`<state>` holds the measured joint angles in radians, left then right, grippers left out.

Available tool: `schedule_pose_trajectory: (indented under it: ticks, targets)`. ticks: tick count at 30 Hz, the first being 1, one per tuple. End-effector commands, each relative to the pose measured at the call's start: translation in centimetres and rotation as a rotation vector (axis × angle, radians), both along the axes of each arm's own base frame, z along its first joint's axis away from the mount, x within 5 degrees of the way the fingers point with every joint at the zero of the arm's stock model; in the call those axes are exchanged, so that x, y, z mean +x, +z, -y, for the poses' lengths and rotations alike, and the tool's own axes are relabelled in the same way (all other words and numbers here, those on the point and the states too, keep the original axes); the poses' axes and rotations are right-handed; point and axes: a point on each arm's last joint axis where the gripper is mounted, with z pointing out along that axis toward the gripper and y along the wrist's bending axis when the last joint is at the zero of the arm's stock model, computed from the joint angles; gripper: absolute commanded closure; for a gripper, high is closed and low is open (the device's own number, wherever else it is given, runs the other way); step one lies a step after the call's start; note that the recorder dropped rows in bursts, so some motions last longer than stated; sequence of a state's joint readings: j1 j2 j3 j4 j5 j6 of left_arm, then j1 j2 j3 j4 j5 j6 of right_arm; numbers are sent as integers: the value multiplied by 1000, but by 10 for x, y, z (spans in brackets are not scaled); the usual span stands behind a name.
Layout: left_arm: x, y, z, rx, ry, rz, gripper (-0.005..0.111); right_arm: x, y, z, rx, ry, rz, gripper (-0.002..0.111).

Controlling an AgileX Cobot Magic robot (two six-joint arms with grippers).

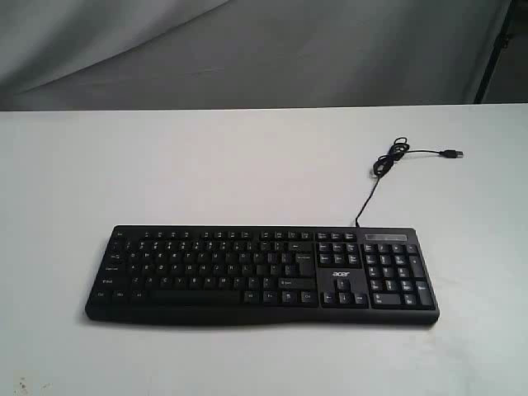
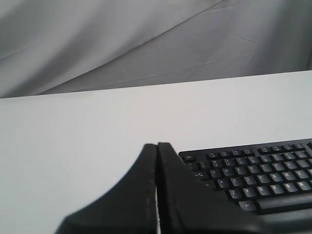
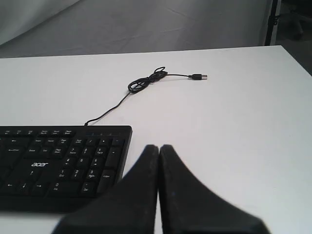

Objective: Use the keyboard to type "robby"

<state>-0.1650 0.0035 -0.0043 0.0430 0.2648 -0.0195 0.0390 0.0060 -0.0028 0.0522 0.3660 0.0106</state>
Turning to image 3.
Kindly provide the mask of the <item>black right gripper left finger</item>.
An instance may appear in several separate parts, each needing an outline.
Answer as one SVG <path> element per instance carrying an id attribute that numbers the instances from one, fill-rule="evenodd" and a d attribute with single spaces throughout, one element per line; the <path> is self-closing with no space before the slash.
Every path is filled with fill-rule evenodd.
<path id="1" fill-rule="evenodd" d="M 147 145 L 115 186 L 94 202 L 65 216 L 61 234 L 154 233 L 158 181 L 158 147 Z"/>

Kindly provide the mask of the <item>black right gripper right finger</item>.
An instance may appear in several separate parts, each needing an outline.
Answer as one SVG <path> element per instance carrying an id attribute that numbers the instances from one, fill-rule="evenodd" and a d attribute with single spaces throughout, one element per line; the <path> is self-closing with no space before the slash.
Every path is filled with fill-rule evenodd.
<path id="1" fill-rule="evenodd" d="M 264 222 L 216 195 L 171 145 L 159 153 L 159 202 L 165 234 L 268 234 Z"/>

